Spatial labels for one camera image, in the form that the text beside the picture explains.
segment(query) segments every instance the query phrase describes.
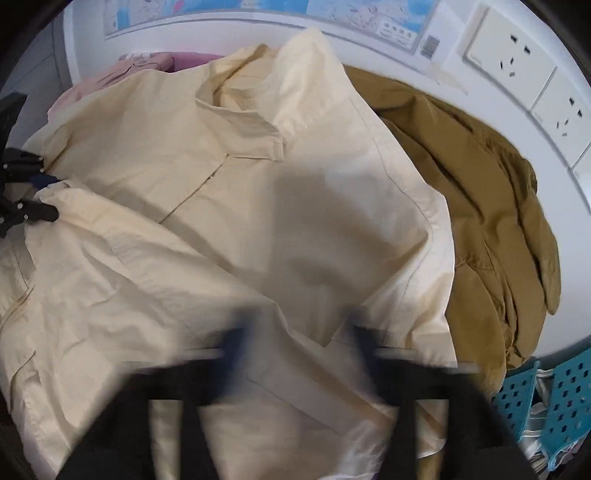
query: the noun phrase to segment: pink garment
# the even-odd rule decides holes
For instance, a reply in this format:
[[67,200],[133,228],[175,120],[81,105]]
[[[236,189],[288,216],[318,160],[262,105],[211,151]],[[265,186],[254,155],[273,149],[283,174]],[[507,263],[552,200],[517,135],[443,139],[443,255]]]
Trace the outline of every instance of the pink garment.
[[47,112],[47,119],[51,121],[62,108],[76,103],[86,95],[114,85],[141,70],[178,72],[203,65],[218,58],[220,58],[219,55],[192,52],[160,52],[123,56],[108,70],[83,80],[68,91],[62,93]]

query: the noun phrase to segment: olive brown garment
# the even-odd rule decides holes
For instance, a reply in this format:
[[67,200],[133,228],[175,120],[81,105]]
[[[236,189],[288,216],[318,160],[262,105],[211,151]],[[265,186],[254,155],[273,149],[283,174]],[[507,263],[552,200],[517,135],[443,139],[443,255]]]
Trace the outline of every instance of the olive brown garment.
[[446,310],[458,361],[480,367],[493,393],[534,352],[560,298],[556,239],[535,173],[498,132],[396,80],[346,68],[423,179],[449,207],[456,250]]

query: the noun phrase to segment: teal basket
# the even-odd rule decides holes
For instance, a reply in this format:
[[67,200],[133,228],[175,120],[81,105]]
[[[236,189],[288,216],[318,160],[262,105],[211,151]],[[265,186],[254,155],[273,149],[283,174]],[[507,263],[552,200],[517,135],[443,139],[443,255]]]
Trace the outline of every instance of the teal basket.
[[501,415],[517,441],[523,435],[530,413],[538,365],[539,362],[536,362],[532,368],[506,377],[501,390],[492,398],[493,408]]
[[554,368],[548,416],[540,437],[548,454],[548,470],[558,453],[591,429],[591,349]]

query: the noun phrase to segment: map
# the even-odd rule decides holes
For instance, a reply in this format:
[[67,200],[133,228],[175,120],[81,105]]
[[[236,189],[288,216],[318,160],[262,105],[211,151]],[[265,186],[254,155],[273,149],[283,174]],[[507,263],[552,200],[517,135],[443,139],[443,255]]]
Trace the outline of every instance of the map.
[[415,45],[438,0],[105,0],[105,34],[166,17],[216,10],[306,15]]

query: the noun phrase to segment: barcode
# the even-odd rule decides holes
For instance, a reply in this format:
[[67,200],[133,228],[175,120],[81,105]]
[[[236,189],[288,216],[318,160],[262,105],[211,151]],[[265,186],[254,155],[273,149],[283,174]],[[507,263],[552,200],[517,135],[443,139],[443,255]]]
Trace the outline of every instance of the barcode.
[[439,46],[439,39],[429,35],[421,48],[421,55],[426,59],[431,60],[435,54],[435,50]]

